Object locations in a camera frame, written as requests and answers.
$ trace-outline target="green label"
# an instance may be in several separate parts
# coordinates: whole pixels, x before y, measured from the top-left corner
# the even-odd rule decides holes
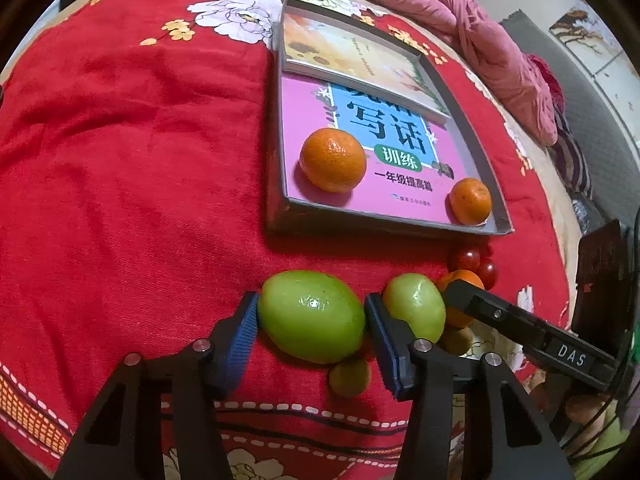
[[[422,171],[422,164],[420,160],[413,153],[406,152],[404,150],[398,150],[398,148],[390,148],[389,146],[383,146],[382,144],[376,144],[373,147],[373,151],[378,158],[390,166],[396,168],[403,168],[404,170]]]

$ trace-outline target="gray mat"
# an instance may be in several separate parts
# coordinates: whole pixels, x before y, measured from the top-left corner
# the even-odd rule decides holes
[[[633,225],[640,205],[640,170],[627,141],[603,98],[567,50],[518,10],[502,26],[520,49],[545,59],[560,82],[566,117],[587,159],[594,199],[612,218]]]

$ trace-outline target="red floral blanket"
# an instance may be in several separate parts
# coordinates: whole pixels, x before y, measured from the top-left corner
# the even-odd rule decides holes
[[[398,18],[315,1],[436,65],[516,229],[491,242],[494,291],[515,301],[530,285],[536,314],[559,322],[568,290],[545,194],[481,83]],[[52,470],[124,354],[153,358],[207,335],[272,274],[321,270],[363,298],[402,272],[446,272],[442,242],[265,235],[266,89],[280,6],[92,0],[43,32],[5,84],[0,431]],[[513,362],[521,378],[530,374],[521,356]],[[219,408],[236,475],[291,480],[391,473],[410,406],[393,402],[377,369],[363,396],[335,397],[324,368],[283,359],[259,338],[241,387]],[[177,478],[170,442],[165,451]]]

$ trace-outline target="large orange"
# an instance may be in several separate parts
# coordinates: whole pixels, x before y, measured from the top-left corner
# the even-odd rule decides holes
[[[453,214],[464,225],[478,225],[491,214],[491,194],[476,178],[463,178],[449,193]]]
[[[454,270],[453,272],[446,274],[445,276],[441,277],[438,280],[438,283],[436,283],[436,286],[438,287],[438,290],[442,294],[444,290],[447,288],[447,285],[449,285],[449,283],[455,280],[465,280],[466,282],[469,282],[472,285],[478,286],[480,288],[484,288],[484,284],[482,283],[482,280],[478,278],[478,276],[475,273],[465,269]],[[460,312],[458,309],[453,308],[452,306],[447,307],[447,319],[445,320],[445,323],[447,325],[452,326],[454,328],[462,329],[469,326],[473,322],[473,320],[474,319],[471,316],[468,316],[464,312]]]
[[[302,145],[300,168],[320,189],[345,193],[364,177],[367,157],[351,134],[336,128],[320,128]]]

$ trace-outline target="pink blanket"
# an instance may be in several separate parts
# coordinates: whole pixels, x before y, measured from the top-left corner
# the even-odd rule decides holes
[[[369,0],[428,27],[461,52],[507,110],[543,144],[556,142],[551,94],[535,64],[475,0]]]

